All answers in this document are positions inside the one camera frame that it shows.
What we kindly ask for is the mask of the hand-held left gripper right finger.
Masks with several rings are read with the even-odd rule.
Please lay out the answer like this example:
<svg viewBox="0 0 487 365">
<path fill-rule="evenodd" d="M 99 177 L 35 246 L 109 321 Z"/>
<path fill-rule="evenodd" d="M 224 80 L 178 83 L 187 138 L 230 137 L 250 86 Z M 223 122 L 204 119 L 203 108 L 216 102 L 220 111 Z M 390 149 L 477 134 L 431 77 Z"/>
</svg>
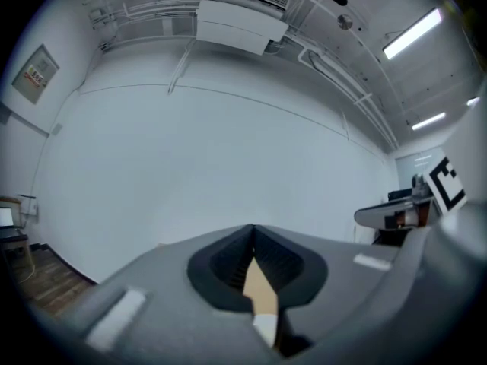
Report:
<svg viewBox="0 0 487 365">
<path fill-rule="evenodd" d="M 253 227 L 254 255 L 278 301 L 280 351 L 254 364 L 382 364 L 385 333 L 367 330 L 371 305 L 401 253 L 395 246 L 327 240 Z"/>
</svg>

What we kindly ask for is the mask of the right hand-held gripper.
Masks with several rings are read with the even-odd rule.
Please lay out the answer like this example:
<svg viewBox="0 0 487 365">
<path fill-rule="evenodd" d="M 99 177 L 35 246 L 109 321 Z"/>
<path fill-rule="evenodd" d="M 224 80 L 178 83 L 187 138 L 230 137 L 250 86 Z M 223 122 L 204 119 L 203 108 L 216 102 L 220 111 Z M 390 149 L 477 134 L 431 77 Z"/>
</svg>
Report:
<svg viewBox="0 0 487 365">
<path fill-rule="evenodd" d="M 426 175 L 441 217 L 406 238 L 388 275 L 401 307 L 390 351 L 486 346 L 486 102 L 462 118 Z"/>
</svg>

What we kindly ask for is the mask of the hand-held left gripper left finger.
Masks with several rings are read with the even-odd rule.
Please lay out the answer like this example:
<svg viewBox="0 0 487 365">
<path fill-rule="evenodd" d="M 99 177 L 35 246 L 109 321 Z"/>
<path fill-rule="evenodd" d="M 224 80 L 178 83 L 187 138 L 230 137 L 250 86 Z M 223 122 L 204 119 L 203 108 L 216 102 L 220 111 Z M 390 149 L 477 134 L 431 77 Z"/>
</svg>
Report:
<svg viewBox="0 0 487 365">
<path fill-rule="evenodd" d="M 36 321 L 63 364 L 275 364 L 244 294 L 253 225 L 158 246 Z"/>
</svg>

